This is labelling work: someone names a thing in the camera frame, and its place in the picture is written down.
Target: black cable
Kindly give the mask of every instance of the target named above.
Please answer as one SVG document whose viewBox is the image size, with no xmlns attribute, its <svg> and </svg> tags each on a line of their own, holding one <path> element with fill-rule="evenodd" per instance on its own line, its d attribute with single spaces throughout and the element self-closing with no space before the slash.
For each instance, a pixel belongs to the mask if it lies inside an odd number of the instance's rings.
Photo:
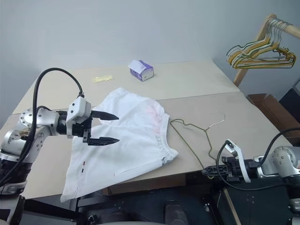
<svg viewBox="0 0 300 225">
<path fill-rule="evenodd" d="M 37 108 L 37 101 L 38 101 L 38 88 L 39 88 L 39 84 L 41 83 L 41 80 L 42 78 L 49 72 L 51 71 L 61 71 L 65 74 L 67 74 L 68 76 L 70 76 L 74 81 L 75 83 L 77 84 L 78 88 L 79 88 L 79 94 L 78 96 L 81 96 L 81 97 L 84 97 L 83 95 L 83 90 L 81 88 L 81 85 L 80 83 L 76 80 L 76 78 L 71 75 L 68 71 L 64 70 L 64 69 L 61 69 L 61 68 L 49 68 L 49 69 L 46 69 L 45 71 L 43 71 L 37 78 L 37 81 L 36 81 L 36 84 L 34 86 L 34 91 L 33 91 L 33 101 L 32 101 L 32 124 L 31 124 L 31 128 L 30 128 L 30 132 L 26 138 L 26 142 L 23 146 L 23 149 L 22 149 L 22 152 L 20 154 L 20 158 L 19 160 L 17 161 L 17 163 L 11 168 L 10 171 L 8 171 L 3 177 L 2 179 L 0 180 L 0 187 L 3 186 L 9 179 L 10 179 L 10 174 L 12 174 L 16 168 L 18 168 L 21 163 L 24 161 L 24 159 L 26 158 L 26 156 L 28 155 L 29 151 L 30 151 L 30 148 L 31 148 L 31 145 L 33 143 L 33 140 L 34 140 L 34 136 L 35 136 L 35 133 L 36 133 L 36 129 L 37 129 L 37 112 L 40 108 L 45 108 L 47 110 L 50 110 L 48 109 L 47 107 L 45 106 L 39 106 Z"/>
<path fill-rule="evenodd" d="M 217 173 L 219 175 L 219 177 L 221 178 L 221 180 L 227 184 L 228 186 L 234 188 L 234 189 L 237 189 L 237 190 L 240 190 L 240 191 L 261 191 L 261 190 L 266 190 L 266 189 L 269 189 L 269 188 L 277 188 L 277 187 L 281 187 L 281 186 L 290 186 L 291 184 L 286 184 L 286 183 L 282 183 L 282 184 L 275 184 L 275 185 L 270 185 L 270 186 L 265 186 L 265 187 L 258 187 L 258 188 L 253 188 L 253 189 L 244 189 L 244 188 L 240 188 L 240 187 L 236 187 L 230 183 L 228 183 L 221 175 L 220 173 L 220 170 L 219 170 L 219 159 L 220 159 L 220 156 L 221 156 L 221 153 L 224 149 L 224 147 L 230 143 L 229 141 L 225 141 L 225 143 L 222 145 L 221 149 L 219 150 L 218 154 L 217 154 L 217 159 L 216 159 L 216 167 L 217 167 Z"/>
<path fill-rule="evenodd" d="M 300 130 L 300 127 L 294 127 L 294 128 L 290 128 L 290 129 L 286 129 L 286 130 L 283 130 L 281 132 L 279 132 L 273 139 L 272 141 L 270 142 L 267 150 L 266 150 L 266 153 L 264 154 L 262 160 L 260 161 L 261 165 L 264 163 L 264 161 L 266 160 L 270 150 L 271 150 L 271 147 L 272 145 L 274 144 L 274 142 L 276 141 L 277 138 L 279 138 L 281 135 L 285 134 L 286 132 L 289 132 L 289 131 L 293 131 L 293 130 Z"/>
</svg>

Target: white cloth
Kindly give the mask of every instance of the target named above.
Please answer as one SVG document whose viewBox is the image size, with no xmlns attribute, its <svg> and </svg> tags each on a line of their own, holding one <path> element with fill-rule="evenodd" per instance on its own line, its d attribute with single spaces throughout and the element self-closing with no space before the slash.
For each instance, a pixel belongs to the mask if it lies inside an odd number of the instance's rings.
<svg viewBox="0 0 300 225">
<path fill-rule="evenodd" d="M 102 120 L 92 128 L 92 138 L 120 141 L 88 146 L 74 137 L 62 202 L 155 170 L 178 155 L 167 144 L 169 115 L 155 100 L 119 88 L 94 110 L 112 113 L 119 120 Z"/>
</svg>

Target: purple tissue box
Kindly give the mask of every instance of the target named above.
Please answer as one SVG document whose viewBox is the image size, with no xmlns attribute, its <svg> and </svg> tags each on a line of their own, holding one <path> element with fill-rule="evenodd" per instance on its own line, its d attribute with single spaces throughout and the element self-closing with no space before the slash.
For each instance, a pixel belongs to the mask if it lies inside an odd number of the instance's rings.
<svg viewBox="0 0 300 225">
<path fill-rule="evenodd" d="M 146 81 L 154 76 L 153 67 L 144 63 L 142 60 L 136 61 L 135 60 L 135 67 L 133 62 L 129 65 L 130 73 L 135 76 L 140 81 Z"/>
</svg>

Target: table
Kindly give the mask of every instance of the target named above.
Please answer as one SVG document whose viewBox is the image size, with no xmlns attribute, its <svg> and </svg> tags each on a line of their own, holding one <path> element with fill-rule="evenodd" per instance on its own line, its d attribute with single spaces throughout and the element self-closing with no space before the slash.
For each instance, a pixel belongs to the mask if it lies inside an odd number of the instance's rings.
<svg viewBox="0 0 300 225">
<path fill-rule="evenodd" d="M 227 138 L 235 141 L 242 148 L 245 158 L 262 155 L 272 137 L 278 133 L 278 130 L 268 119 L 254 105 L 250 104 L 243 93 L 210 61 L 154 65 L 157 75 L 148 80 L 148 83 L 147 81 L 138 81 L 129 75 L 128 71 L 124 73 L 128 74 L 126 79 L 131 79 L 132 83 L 122 83 L 125 81 L 123 78 L 121 79 L 118 72 L 121 73 L 123 70 L 125 68 L 116 67 L 86 71 L 75 70 L 73 73 L 82 84 L 82 88 L 86 90 L 86 98 L 92 102 L 92 105 L 98 104 L 99 99 L 103 98 L 105 93 L 109 93 L 122 85 L 130 91 L 135 90 L 138 94 L 144 93 L 145 96 L 151 96 L 158 100 L 165 108 L 166 113 L 170 114 L 170 119 L 182 118 L 187 123 L 194 123 L 206 128 L 220 120 L 221 114 L 214 114 L 215 112 L 224 113 L 225 121 L 209 130 L 210 140 L 215 148 L 212 153 L 214 156 L 216 156 L 218 148 Z M 114 76 L 114 80 L 94 84 L 90 79 L 94 75 L 90 75 L 89 71 L 111 71 L 110 74 Z M 182 79 L 186 71 L 191 74 L 191 78 Z M 50 92 L 53 92 L 53 89 L 48 89 L 49 87 L 47 87 L 47 84 L 51 87 L 55 79 L 56 77 L 53 75 L 53 77 L 48 76 L 47 80 L 43 81 L 43 86 L 40 88 L 41 94 L 39 95 L 40 104 L 43 103 L 43 105 L 47 105 L 52 109 L 67 108 L 69 103 L 74 100 L 74 95 L 76 95 L 76 91 L 72 95 L 68 95 L 69 90 L 74 89 L 75 86 L 59 83 L 55 90 L 59 93 L 65 93 L 66 96 L 60 97 L 60 100 L 57 101 L 54 98 L 55 93 L 52 96 L 48 95 Z M 155 81 L 155 79 L 162 79 L 165 85 L 177 85 L 177 89 L 170 89 L 166 86 L 164 87 L 165 91 L 161 91 L 158 94 L 157 86 L 154 85 L 160 82 Z M 180 81 L 185 82 L 184 85 L 178 85 L 177 82 Z M 97 91 L 97 97 L 91 94 L 92 90 Z M 32 87 L 19 103 L 15 113 L 20 113 L 22 107 L 22 110 L 24 110 L 31 105 L 31 99 L 29 98 L 31 92 Z M 10 128 L 14 127 L 18 117 L 18 114 L 10 116 L 0 131 L 0 140 Z M 180 127 L 180 124 L 176 125 L 176 127 L 194 148 L 204 166 L 213 165 L 214 160 L 209 158 L 207 154 L 209 145 L 205 134 L 197 130 Z M 179 155 L 169 164 L 127 182 L 188 173 L 202 169 L 193 153 L 171 127 L 168 128 L 167 140 L 170 147 L 176 149 Z M 284 137 L 280 137 L 274 143 L 274 146 L 279 145 L 290 146 L 290 143 Z M 28 175 L 28 184 L 22 195 L 26 198 L 35 198 L 61 194 L 65 183 L 70 153 L 71 140 L 67 139 L 66 136 L 48 137 L 32 166 L 32 170 Z"/>
</svg>

